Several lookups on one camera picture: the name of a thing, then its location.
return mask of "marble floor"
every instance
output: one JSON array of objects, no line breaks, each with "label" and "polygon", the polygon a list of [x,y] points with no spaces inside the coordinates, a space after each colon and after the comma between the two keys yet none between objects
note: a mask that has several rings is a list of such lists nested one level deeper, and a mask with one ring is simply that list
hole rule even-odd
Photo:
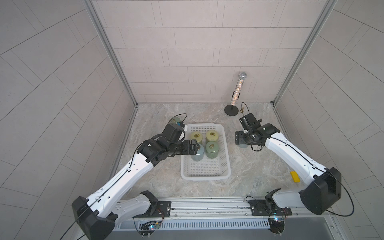
[{"label": "marble floor", "polygon": [[[186,124],[209,122],[224,126],[232,173],[224,180],[185,180],[180,174],[181,156],[169,157],[142,177],[126,197],[135,197],[145,190],[157,197],[265,196],[275,188],[302,188],[303,183],[293,182],[292,169],[271,150],[253,152],[250,147],[242,149],[235,145],[235,131],[242,130],[238,120],[241,113],[228,116],[224,113],[225,106],[224,103],[140,104],[118,171],[130,160],[138,144],[161,133],[174,115],[188,113]],[[263,120],[262,124],[271,123],[281,129],[270,103],[250,103],[248,107],[257,119]]]}]

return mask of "white plastic basket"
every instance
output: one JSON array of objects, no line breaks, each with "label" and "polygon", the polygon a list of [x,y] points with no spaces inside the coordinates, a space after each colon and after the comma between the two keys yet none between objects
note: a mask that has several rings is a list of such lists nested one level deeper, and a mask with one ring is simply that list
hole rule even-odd
[{"label": "white plastic basket", "polygon": [[187,180],[204,181],[204,180],[220,180],[226,179],[231,175],[231,167],[229,165],[227,140],[225,139],[224,127],[215,123],[195,123],[188,124],[185,133],[185,139],[190,139],[191,132],[199,131],[203,134],[202,145],[205,148],[207,139],[205,134],[209,130],[216,130],[219,133],[218,144],[219,153],[215,158],[208,158],[204,153],[204,157],[200,161],[194,161],[191,156],[181,156],[181,177]]}]

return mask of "glitter microphone handle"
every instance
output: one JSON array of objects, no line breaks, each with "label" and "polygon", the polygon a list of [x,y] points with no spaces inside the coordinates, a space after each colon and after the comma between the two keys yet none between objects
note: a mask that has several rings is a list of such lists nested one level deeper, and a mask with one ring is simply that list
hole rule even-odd
[{"label": "glitter microphone handle", "polygon": [[245,72],[242,72],[239,74],[239,80],[237,81],[236,89],[235,89],[235,92],[233,93],[232,100],[231,100],[232,106],[235,106],[236,101],[239,98],[240,90],[241,90],[241,87],[243,86],[243,82],[246,77],[247,77],[247,74]]}]

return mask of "tile wall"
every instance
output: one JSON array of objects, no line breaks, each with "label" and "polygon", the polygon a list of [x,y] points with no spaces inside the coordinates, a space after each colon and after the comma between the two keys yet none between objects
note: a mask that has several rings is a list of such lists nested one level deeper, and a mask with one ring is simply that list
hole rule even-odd
[{"label": "tile wall", "polygon": [[[336,167],[349,240],[384,239],[384,1],[339,0],[277,104],[293,143]],[[345,191],[333,209],[352,210]]]},{"label": "tile wall", "polygon": [[93,1],[140,103],[272,101],[324,1]]},{"label": "tile wall", "polygon": [[133,103],[81,0],[4,0],[0,23],[0,239],[58,240],[107,181]]}]

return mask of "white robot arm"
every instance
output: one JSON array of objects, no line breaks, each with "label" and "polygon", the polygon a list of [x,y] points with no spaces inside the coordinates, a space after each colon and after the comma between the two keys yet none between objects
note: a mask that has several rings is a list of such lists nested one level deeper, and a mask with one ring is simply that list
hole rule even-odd
[{"label": "white robot arm", "polygon": [[[236,144],[265,146],[278,154],[308,185],[304,190],[275,189],[266,196],[270,211],[284,207],[306,207],[322,214],[341,197],[341,174],[334,168],[326,169],[296,146],[272,124],[261,126],[253,114],[239,119],[244,131],[235,133]],[[121,202],[123,195],[161,160],[175,155],[195,155],[199,149],[196,140],[184,140],[186,125],[167,124],[163,133],[144,141],[133,158],[111,180],[87,198],[78,197],[73,213],[90,240],[104,240],[119,224],[137,215],[153,216],[157,198],[149,191]]]}]

